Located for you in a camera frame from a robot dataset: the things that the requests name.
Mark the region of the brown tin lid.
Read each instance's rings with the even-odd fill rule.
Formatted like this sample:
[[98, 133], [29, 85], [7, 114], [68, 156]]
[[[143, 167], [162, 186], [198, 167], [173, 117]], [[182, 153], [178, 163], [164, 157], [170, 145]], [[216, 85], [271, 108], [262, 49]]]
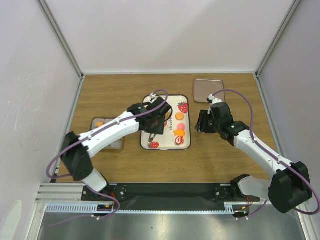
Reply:
[[224, 90], [224, 82], [218, 79], [195, 79], [193, 82], [193, 99], [197, 103], [206, 103], [210, 94]]

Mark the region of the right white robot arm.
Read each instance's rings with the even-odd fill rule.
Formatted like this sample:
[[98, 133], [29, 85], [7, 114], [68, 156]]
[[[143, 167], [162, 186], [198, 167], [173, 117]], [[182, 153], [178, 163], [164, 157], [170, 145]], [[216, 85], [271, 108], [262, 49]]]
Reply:
[[211, 101], [208, 110], [199, 112], [195, 129], [199, 133], [219, 134], [233, 147], [254, 160], [271, 178], [242, 175], [235, 179], [230, 195], [236, 201], [247, 196], [271, 202], [280, 212], [287, 213], [313, 197], [307, 166], [293, 163], [262, 142], [242, 121], [235, 121], [227, 103]]

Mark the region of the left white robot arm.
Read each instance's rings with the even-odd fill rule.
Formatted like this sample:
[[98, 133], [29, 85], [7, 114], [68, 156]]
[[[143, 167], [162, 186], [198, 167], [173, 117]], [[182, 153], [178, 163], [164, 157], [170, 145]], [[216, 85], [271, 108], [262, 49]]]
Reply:
[[68, 133], [60, 159], [74, 181], [83, 182], [98, 200], [105, 200], [110, 194], [108, 181], [94, 168], [92, 158], [117, 140], [140, 131], [162, 135], [166, 115], [172, 112], [172, 106], [161, 96], [133, 104], [100, 127], [79, 135]]

